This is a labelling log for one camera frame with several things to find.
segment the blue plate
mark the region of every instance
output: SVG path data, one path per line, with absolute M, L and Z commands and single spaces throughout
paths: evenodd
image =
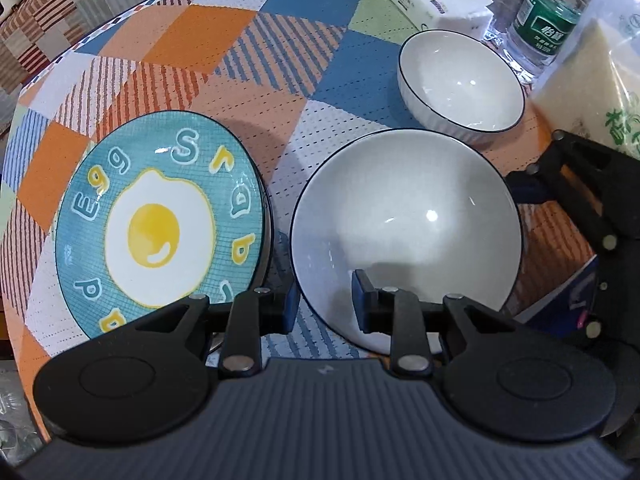
M 91 150 L 62 200 L 66 304 L 96 337 L 195 291 L 229 301 L 252 284 L 266 213 L 255 165 L 224 126 L 192 112 L 137 118 Z

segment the striped fabric chair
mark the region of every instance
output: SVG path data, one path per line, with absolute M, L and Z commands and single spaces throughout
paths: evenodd
M 144 0 L 24 0 L 0 24 L 0 134 L 25 82 L 83 36 Z

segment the patchwork tablecloth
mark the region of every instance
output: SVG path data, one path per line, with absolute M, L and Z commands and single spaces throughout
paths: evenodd
M 157 110 L 193 110 L 232 130 L 268 184 L 276 230 L 269 280 L 277 284 L 290 272 L 294 204 L 315 168 L 369 132 L 418 126 L 396 83 L 401 43 L 414 32 L 389 0 L 149 0 L 80 41 L 28 85 L 2 173 L 0 278 L 30 400 L 37 370 L 86 340 L 60 291 L 52 221 L 95 143 Z M 507 173 L 535 160 L 548 140 L 528 108 L 522 124 L 484 154 Z M 510 312 L 553 290 L 590 256 L 557 204 L 521 213 L 525 255 Z M 363 354 L 304 303 L 294 331 L 263 338 L 263 351 Z
M 145 0 L 25 0 L 0 25 L 0 133 L 22 83 L 123 10 Z

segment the ribbed gray surface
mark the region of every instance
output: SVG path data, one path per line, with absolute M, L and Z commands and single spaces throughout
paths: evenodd
M 453 418 L 426 383 L 395 380 L 377 360 L 286 359 L 223 383 L 199 418 L 159 440 L 121 450 L 56 440 L 20 470 L 28 480 L 613 480 L 629 472 L 594 438 L 553 448 L 494 442 Z

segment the bottle label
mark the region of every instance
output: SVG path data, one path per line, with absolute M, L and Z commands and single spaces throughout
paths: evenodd
M 542 54 L 553 56 L 575 27 L 542 0 L 524 0 L 513 28 L 530 46 Z

